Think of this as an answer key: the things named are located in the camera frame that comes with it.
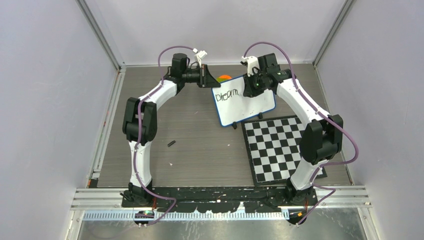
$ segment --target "wire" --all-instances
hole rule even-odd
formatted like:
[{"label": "wire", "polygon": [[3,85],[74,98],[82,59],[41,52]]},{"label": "wire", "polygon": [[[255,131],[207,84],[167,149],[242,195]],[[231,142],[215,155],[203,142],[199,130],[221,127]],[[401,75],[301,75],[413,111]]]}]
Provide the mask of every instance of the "wire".
[{"label": "wire", "polygon": [[[138,103],[138,107],[137,107],[137,113],[138,113],[138,116],[141,116],[142,115],[142,104],[144,103],[144,101],[146,101],[148,98],[150,98],[153,94],[155,94],[156,92],[158,92],[159,91],[159,89],[160,88],[162,88],[163,87],[163,85],[164,85],[164,75],[163,75],[163,73],[162,73],[162,69],[161,69],[161,57],[162,57],[162,55],[166,52],[166,51],[168,51],[168,50],[171,50],[171,49],[176,49],[176,48],[184,48],[184,49],[189,49],[189,50],[193,50],[193,48],[192,47],[188,47],[188,46],[180,46],[180,45],[177,45],[177,46],[170,46],[170,47],[168,47],[168,48],[166,48],[165,50],[163,50],[160,54],[159,54],[159,57],[157,58],[157,65],[159,66],[159,71],[160,71],[160,85],[157,87],[157,88],[155,88],[149,95],[147,95],[147,96],[145,96],[143,99],[141,99],[140,100],[140,102]],[[134,146],[134,154],[133,154],[133,157],[132,157],[132,166],[133,166],[133,168],[134,168],[134,172],[135,172],[135,177],[137,178],[137,180],[138,180],[138,182],[140,183],[140,185],[141,185],[141,187],[146,191],[146,192],[148,192],[150,195],[152,195],[152,196],[154,196],[154,197],[156,197],[156,198],[158,198],[158,199],[163,199],[163,200],[172,200],[173,201],[173,203],[171,204],[171,206],[160,216],[160,217],[158,217],[156,220],[154,220],[154,221],[151,221],[151,222],[149,222],[148,224],[147,224],[147,226],[151,226],[151,225],[153,225],[153,224],[156,224],[160,219],[162,219],[163,217],[165,217],[165,215],[167,214],[167,213],[169,213],[170,212],[170,210],[175,206],[175,204],[177,203],[177,199],[176,198],[174,198],[174,197],[166,197],[166,196],[161,196],[161,195],[158,195],[158,194],[156,194],[156,193],[154,193],[154,192],[152,192],[152,191],[150,191],[146,186],[144,186],[144,184],[143,184],[143,182],[142,182],[142,180],[140,179],[140,176],[139,176],[139,172],[137,171],[137,164],[136,164],[136,156],[137,156],[137,149],[138,149],[138,145],[140,144],[140,142],[141,142],[141,140],[142,140],[142,118],[141,117],[139,117],[138,118],[138,139],[137,139],[137,143],[135,144],[135,146]]]},{"label": "wire", "polygon": [[303,91],[301,90],[301,89],[299,89],[299,86],[298,86],[298,83],[296,82],[296,75],[295,75],[295,72],[294,72],[294,70],[293,70],[293,65],[292,65],[292,62],[290,61],[290,59],[289,59],[289,56],[283,51],[283,49],[281,49],[281,47],[279,47],[279,46],[277,46],[276,44],[274,44],[274,43],[271,43],[271,42],[267,42],[267,41],[259,41],[259,42],[256,42],[256,43],[254,43],[254,44],[252,44],[251,46],[249,46],[248,48],[247,48],[247,50],[244,52],[244,55],[243,55],[243,57],[246,57],[246,55],[248,54],[248,52],[249,52],[249,50],[251,49],[251,48],[253,48],[254,46],[256,46],[256,45],[259,45],[259,44],[265,44],[265,45],[270,45],[270,46],[273,46],[273,47],[275,47],[276,49],[278,49],[283,55],[284,55],[284,57],[285,57],[285,59],[287,60],[287,62],[288,62],[288,66],[289,66],[289,68],[290,68],[290,71],[291,71],[291,75],[292,75],[292,81],[293,81],[293,84],[294,84],[294,87],[296,88],[296,91],[300,94],[300,96],[305,100],[305,102],[307,102],[307,104],[320,116],[320,117],[322,117],[323,119],[325,119],[328,123],[330,123],[331,125],[333,125],[336,129],[338,129],[340,132],[342,132],[348,139],[349,139],[349,141],[352,143],[352,145],[353,145],[353,148],[354,148],[354,150],[355,150],[355,155],[353,156],[353,158],[351,159],[351,160],[349,160],[349,161],[345,161],[345,162],[327,162],[327,163],[324,163],[324,164],[322,164],[322,165],[320,165],[318,168],[316,168],[315,169],[315,171],[313,172],[313,174],[312,174],[312,176],[310,177],[310,179],[309,179],[309,181],[312,183],[312,186],[314,186],[314,187],[316,187],[316,188],[319,188],[319,189],[324,189],[324,190],[331,190],[331,192],[329,193],[329,194],[327,194],[326,196],[324,196],[323,198],[321,198],[310,210],[309,210],[309,212],[307,212],[303,217],[302,217],[302,219],[300,219],[299,220],[299,222],[297,223],[298,225],[299,224],[301,224],[301,223],[303,223],[304,221],[305,221],[305,219],[307,218],[307,216],[322,202],[322,201],[324,201],[326,198],[328,198],[328,197],[330,197],[332,194],[334,194],[335,192],[336,192],[336,189],[335,188],[330,188],[330,187],[324,187],[324,186],[320,186],[320,185],[317,185],[317,184],[315,184],[315,183],[313,183],[313,181],[314,181],[314,179],[315,179],[315,177],[316,177],[316,175],[318,174],[318,171],[320,170],[320,169],[322,169],[323,167],[325,167],[325,166],[332,166],[332,165],[345,165],[345,164],[350,164],[350,163],[353,163],[354,161],[356,161],[356,159],[358,159],[358,155],[359,155],[359,149],[358,149],[358,145],[357,145],[357,143],[355,142],[355,140],[352,138],[352,136],[346,131],[346,130],[344,130],[343,128],[341,128],[339,125],[337,125],[334,121],[332,121],[331,119],[329,119],[327,116],[325,116],[322,112],[320,112],[319,110],[318,110],[318,108],[316,107],[316,106],[314,106],[314,104],[312,104],[312,102],[311,101],[309,101],[309,99],[305,96],[305,94],[303,93]]}]

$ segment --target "wall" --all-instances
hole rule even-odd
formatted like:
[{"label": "wall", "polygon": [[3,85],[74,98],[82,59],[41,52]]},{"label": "wall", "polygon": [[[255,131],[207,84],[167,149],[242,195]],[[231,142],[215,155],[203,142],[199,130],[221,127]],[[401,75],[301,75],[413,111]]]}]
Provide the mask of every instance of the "wall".
[{"label": "wall", "polygon": [[[251,44],[269,41],[295,63],[311,63],[344,0],[88,0],[127,65],[155,65],[170,46],[205,49],[207,63],[239,63]],[[275,50],[257,46],[251,53]],[[170,63],[172,54],[164,54]],[[285,62],[279,55],[281,63]]]},{"label": "wall", "polygon": [[6,0],[0,73],[0,239],[64,239],[116,70],[74,0]]},{"label": "wall", "polygon": [[420,0],[356,1],[318,65],[331,112],[359,145],[349,169],[385,239],[424,239],[423,9]]}]

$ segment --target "black and white checkered board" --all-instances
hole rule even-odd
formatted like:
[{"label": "black and white checkered board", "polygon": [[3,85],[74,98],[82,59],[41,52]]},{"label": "black and white checkered board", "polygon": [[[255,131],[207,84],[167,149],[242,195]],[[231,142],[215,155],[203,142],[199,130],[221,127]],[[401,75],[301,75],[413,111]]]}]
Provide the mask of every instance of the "black and white checkered board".
[{"label": "black and white checkered board", "polygon": [[[301,161],[299,143],[305,130],[297,116],[241,123],[255,186],[284,184]],[[324,169],[317,178],[327,177]]]}]

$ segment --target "black chessboard frame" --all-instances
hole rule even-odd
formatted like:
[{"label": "black chessboard frame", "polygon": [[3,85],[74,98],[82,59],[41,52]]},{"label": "black chessboard frame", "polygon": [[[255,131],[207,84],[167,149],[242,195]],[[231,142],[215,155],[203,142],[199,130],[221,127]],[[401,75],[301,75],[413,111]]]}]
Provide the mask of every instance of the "black chessboard frame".
[{"label": "black chessboard frame", "polygon": [[[289,121],[293,123],[293,119],[295,120],[296,124],[290,126]],[[276,148],[271,146],[272,142],[271,141],[265,142],[265,140],[263,139],[264,135],[271,135],[270,132],[269,132],[269,128],[273,127],[272,125],[273,125],[273,123],[276,123],[276,120],[281,120],[282,126],[281,127],[279,126],[278,128],[274,126],[275,130],[277,131],[277,134],[273,134],[272,140],[273,141],[279,141],[280,140],[280,139],[276,138],[278,133],[284,133],[284,135],[286,133],[289,133],[288,135],[290,136],[291,142],[295,141],[295,145],[293,145],[294,143],[292,142],[290,144],[290,146],[286,146],[287,150],[290,149],[290,153],[288,155],[287,154],[283,155],[283,152],[280,149],[277,149],[278,152],[275,153]],[[261,122],[262,122],[262,126],[260,128],[256,128],[256,129],[260,129],[262,131],[262,133],[260,133],[261,135],[257,135],[257,133],[255,133],[254,134],[255,139],[256,139],[257,142],[264,142],[265,149],[263,149],[263,151],[273,149],[273,153],[275,153],[276,155],[279,155],[279,157],[280,157],[279,161],[280,162],[278,162],[278,167],[280,169],[280,172],[284,173],[284,176],[282,176],[281,173],[278,174],[278,172],[272,172],[273,179],[271,179],[271,180],[264,179],[265,173],[259,173],[259,175],[256,174],[255,166],[262,166],[262,165],[261,165],[261,163],[257,163],[258,161],[260,161],[260,160],[258,160],[258,158],[254,159],[252,157],[251,144],[249,143],[249,139],[248,139],[248,137],[252,137],[252,136],[248,136],[248,131],[246,130],[246,124],[252,124],[252,126],[254,126],[253,124],[256,124],[256,123],[261,124]],[[303,130],[299,130],[298,126],[300,126],[303,129],[303,126],[301,124],[302,123],[301,123],[300,119],[296,115],[245,120],[245,121],[241,122],[241,129],[243,131],[244,142],[245,142],[245,145],[246,145],[246,151],[247,151],[247,156],[248,156],[249,165],[250,165],[250,171],[251,171],[251,174],[252,174],[253,184],[255,186],[272,185],[272,184],[285,184],[287,182],[288,175],[291,176],[295,172],[296,168],[298,167],[298,164],[300,163],[299,143],[300,143],[300,140],[302,138],[301,135],[304,132]],[[288,130],[288,127],[285,127],[285,130],[283,130],[283,126],[290,126],[290,130]],[[293,168],[293,165],[295,165],[295,168],[294,169],[288,169],[288,167],[287,167],[288,162],[293,162],[290,165],[291,165],[291,168]],[[268,169],[270,167],[271,167],[271,164],[267,164],[267,166],[266,166],[267,171],[271,171],[271,169]],[[316,178],[325,178],[325,177],[327,177],[327,173],[326,173],[325,169],[323,168],[322,173],[320,173]]]}]

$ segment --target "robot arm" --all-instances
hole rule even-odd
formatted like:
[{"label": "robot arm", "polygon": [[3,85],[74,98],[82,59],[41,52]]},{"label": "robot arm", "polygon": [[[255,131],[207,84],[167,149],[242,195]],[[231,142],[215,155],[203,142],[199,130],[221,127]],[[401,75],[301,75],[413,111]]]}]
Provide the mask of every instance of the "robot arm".
[{"label": "robot arm", "polygon": [[[299,144],[301,160],[294,174],[287,180],[285,188],[286,200],[298,203],[304,200],[305,195],[312,190],[314,172],[322,164],[327,163],[334,155],[342,150],[342,133],[331,124],[328,124],[318,115],[298,93],[292,73],[289,69],[281,70],[274,53],[261,57],[242,57],[241,64],[247,66],[247,73],[243,75],[245,97],[256,97],[270,89],[282,98],[293,109],[297,117],[305,126],[305,131]],[[318,109],[328,116],[337,125],[343,127],[343,120],[339,115],[331,116],[323,110],[302,88],[295,79],[298,89]]]},{"label": "robot arm", "polygon": [[[150,147],[158,130],[158,109],[169,99],[177,95],[185,86],[185,83],[197,83],[200,88],[218,88],[221,86],[209,73],[208,66],[199,62],[207,53],[199,51],[195,57],[197,66],[188,66],[190,59],[183,53],[173,55],[172,64],[168,72],[163,77],[163,83],[151,90],[146,95],[139,98],[130,97],[126,102],[122,131],[129,141],[131,156],[135,155],[135,164],[141,183],[152,190],[152,175],[150,174]],[[141,104],[141,116],[138,116],[138,106],[140,100],[148,97]],[[137,146],[139,138],[139,119],[142,119],[141,141]],[[138,205],[148,204],[152,196],[147,194],[136,177],[134,165],[131,164],[132,173],[128,184],[128,190],[123,193],[123,197],[129,202]]]}]

